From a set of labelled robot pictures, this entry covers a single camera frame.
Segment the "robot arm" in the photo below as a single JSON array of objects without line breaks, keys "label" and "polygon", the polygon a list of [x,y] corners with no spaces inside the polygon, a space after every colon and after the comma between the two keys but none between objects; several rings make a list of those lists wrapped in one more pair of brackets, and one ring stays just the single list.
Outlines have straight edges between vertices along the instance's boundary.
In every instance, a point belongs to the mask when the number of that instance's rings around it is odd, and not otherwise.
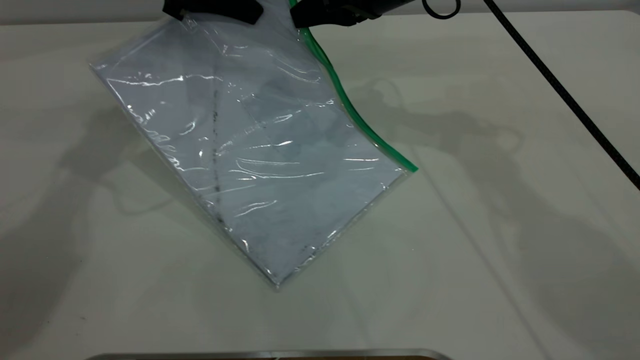
[{"label": "robot arm", "polygon": [[[414,0],[301,0],[291,8],[291,17],[297,28],[309,28],[322,24],[352,26],[367,19],[377,19]],[[460,0],[456,10],[449,15],[435,13],[422,0],[427,12],[437,19],[449,19],[460,11]],[[178,20],[185,12],[205,12],[224,15],[236,20],[255,24],[264,9],[257,0],[164,0],[163,11]]]}]

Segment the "black cord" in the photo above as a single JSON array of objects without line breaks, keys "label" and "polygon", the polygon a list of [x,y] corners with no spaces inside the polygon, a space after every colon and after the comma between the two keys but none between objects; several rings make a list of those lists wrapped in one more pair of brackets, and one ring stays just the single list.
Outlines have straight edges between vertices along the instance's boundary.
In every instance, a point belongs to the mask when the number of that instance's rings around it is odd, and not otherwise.
[{"label": "black cord", "polygon": [[422,6],[424,7],[425,10],[427,10],[427,13],[432,17],[440,20],[447,20],[456,16],[460,12],[460,8],[462,7],[462,2],[461,0],[456,0],[456,9],[453,10],[453,12],[450,13],[449,15],[440,15],[439,13],[436,13],[435,11],[433,11],[433,9],[429,7],[429,4],[427,4],[427,0],[422,0]]},{"label": "black cord", "polygon": [[[527,57],[531,60],[533,65],[538,68],[538,70],[542,73],[542,75],[547,79],[551,87],[560,95],[562,100],[569,106],[569,109],[573,111],[575,116],[578,117],[582,125],[587,128],[591,136],[595,138],[595,140],[602,146],[604,151],[611,157],[611,159],[616,163],[616,165],[622,170],[622,172],[631,180],[631,183],[636,186],[638,190],[640,190],[640,176],[634,170],[634,168],[629,165],[629,163],[624,159],[624,157],[618,152],[615,146],[607,139],[607,137],[602,133],[602,131],[598,128],[598,126],[589,118],[589,115],[584,112],[584,110],[578,105],[575,99],[569,94],[569,92],[564,88],[564,86],[560,83],[560,81],[553,75],[551,70],[542,62],[540,57],[536,54],[531,46],[527,44],[527,42],[522,38],[519,32],[513,27],[510,21],[506,16],[502,13],[500,8],[493,2],[493,0],[484,0],[484,3],[489,7],[489,10],[494,14],[494,16],[498,19],[498,21],[502,24],[504,29],[511,35],[511,38],[520,46],[522,51],[527,55]],[[426,0],[422,0],[422,4],[424,5],[424,9],[427,10],[429,15],[433,16],[436,19],[450,19],[455,16],[460,10],[460,0],[456,0],[456,11],[453,14],[442,16],[435,13],[428,5]]]}]

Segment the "white table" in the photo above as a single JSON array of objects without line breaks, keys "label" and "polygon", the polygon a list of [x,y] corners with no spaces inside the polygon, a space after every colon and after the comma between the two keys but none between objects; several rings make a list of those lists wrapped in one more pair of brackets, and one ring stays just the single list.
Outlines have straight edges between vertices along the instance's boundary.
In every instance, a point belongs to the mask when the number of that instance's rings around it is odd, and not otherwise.
[{"label": "white table", "polygon": [[[640,17],[509,18],[640,169]],[[279,293],[86,66],[147,26],[0,27],[0,359],[640,355],[640,193],[491,15],[314,30],[360,113],[421,170]]]}]

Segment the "clear plastic bag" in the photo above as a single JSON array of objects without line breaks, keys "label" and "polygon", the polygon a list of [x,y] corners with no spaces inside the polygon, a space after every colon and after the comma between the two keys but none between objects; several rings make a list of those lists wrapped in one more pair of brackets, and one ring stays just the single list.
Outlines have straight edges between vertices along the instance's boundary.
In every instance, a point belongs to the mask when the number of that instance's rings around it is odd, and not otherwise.
[{"label": "clear plastic bag", "polygon": [[276,286],[406,170],[345,114],[292,24],[164,21],[93,62],[194,200]]}]

